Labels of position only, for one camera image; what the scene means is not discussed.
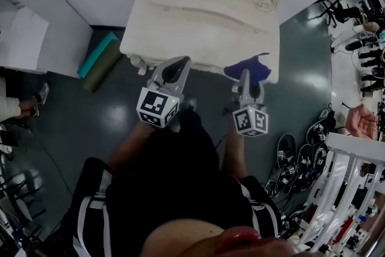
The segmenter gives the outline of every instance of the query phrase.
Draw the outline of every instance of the white rack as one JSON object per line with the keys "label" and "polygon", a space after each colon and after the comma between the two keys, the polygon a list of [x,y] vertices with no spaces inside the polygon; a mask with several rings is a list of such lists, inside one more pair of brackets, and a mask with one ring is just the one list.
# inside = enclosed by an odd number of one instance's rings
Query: white rack
{"label": "white rack", "polygon": [[[298,246],[300,246],[301,244],[304,244],[317,237],[314,246],[310,250],[311,252],[317,252],[323,244],[328,243],[333,234],[345,221],[348,208],[350,207],[359,184],[362,181],[362,177],[360,176],[360,168],[362,162],[365,161],[374,163],[376,164],[376,169],[373,175],[372,183],[368,188],[368,192],[366,193],[360,209],[354,214],[351,227],[337,244],[341,246],[345,245],[346,241],[354,233],[356,227],[360,223],[360,215],[364,215],[368,206],[370,205],[370,202],[374,196],[375,188],[380,182],[385,163],[385,143],[380,141],[331,133],[326,139],[326,145],[329,149],[328,159],[330,159],[331,153],[334,154],[333,168],[331,169],[327,179],[327,183],[324,187],[322,196],[317,198],[317,210],[314,213],[311,222],[309,223],[309,227],[306,229],[298,243]],[[343,183],[343,179],[347,172],[350,158],[354,158],[354,163],[348,177],[348,185],[346,186],[345,192],[343,193],[338,207],[334,209],[333,205],[336,201],[337,195]],[[310,202],[314,201],[314,190],[319,190],[317,187],[319,187],[319,184],[324,182],[325,175],[322,175],[315,183],[315,187],[310,194]]]}

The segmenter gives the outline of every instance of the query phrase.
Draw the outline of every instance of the pink object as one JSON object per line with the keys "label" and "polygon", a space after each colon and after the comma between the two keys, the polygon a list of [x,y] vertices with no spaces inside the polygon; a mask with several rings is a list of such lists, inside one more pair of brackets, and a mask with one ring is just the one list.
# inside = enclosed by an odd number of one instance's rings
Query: pink object
{"label": "pink object", "polygon": [[361,104],[349,109],[345,127],[352,136],[376,139],[377,121],[378,117]]}

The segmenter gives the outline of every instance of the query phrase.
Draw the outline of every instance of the purple cloth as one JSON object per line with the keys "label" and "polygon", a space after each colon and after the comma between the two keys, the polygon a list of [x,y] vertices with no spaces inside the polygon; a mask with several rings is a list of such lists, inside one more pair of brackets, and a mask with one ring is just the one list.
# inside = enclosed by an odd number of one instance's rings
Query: purple cloth
{"label": "purple cloth", "polygon": [[263,52],[253,56],[250,59],[242,60],[237,64],[224,68],[226,76],[240,80],[244,69],[250,72],[250,84],[258,85],[260,81],[264,81],[269,77],[271,70],[264,64],[259,62],[259,56],[269,55],[268,52]]}

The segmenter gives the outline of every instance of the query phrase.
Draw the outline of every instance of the white cube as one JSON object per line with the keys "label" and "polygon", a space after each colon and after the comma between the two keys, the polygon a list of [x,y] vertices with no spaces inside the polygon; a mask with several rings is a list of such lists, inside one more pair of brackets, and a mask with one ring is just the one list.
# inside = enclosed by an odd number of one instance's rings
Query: white cube
{"label": "white cube", "polygon": [[255,137],[267,134],[269,115],[247,106],[233,112],[235,128],[238,134]]}
{"label": "white cube", "polygon": [[174,96],[143,87],[137,105],[139,119],[164,128],[178,112],[179,101]]}

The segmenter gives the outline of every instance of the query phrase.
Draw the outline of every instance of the white shorts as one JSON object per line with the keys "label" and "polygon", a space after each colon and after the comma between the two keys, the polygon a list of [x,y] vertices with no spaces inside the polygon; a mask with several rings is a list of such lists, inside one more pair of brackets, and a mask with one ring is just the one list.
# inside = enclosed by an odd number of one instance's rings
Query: white shorts
{"label": "white shorts", "polygon": [[19,99],[0,96],[0,122],[21,115]]}

